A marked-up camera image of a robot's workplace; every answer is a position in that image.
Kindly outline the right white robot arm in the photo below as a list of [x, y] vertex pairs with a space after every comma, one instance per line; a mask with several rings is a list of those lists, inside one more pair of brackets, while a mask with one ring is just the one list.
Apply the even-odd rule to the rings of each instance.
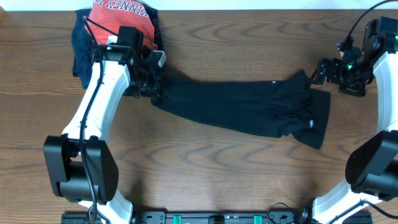
[[363, 54], [340, 68], [348, 83], [367, 69], [378, 91], [376, 134], [349, 157], [345, 178], [303, 211], [307, 223], [343, 223], [366, 206], [397, 197], [397, 34], [366, 34]]

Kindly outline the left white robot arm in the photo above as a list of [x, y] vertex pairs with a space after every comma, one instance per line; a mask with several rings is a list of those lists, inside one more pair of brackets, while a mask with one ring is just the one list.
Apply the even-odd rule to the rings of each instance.
[[90, 84], [72, 120], [59, 136], [48, 136], [44, 157], [53, 193], [88, 209], [80, 223], [133, 223], [133, 204], [118, 190], [119, 170], [108, 148], [120, 99], [128, 87], [151, 94], [165, 52], [148, 57], [133, 47], [100, 45]]

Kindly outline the black t-shirt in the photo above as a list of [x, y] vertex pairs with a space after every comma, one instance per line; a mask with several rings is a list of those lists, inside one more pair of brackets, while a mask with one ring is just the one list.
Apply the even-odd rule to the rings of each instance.
[[311, 87], [303, 70], [287, 80], [198, 82], [163, 80], [151, 102], [161, 110], [198, 123], [255, 136], [292, 135], [320, 149], [330, 114], [331, 95]]

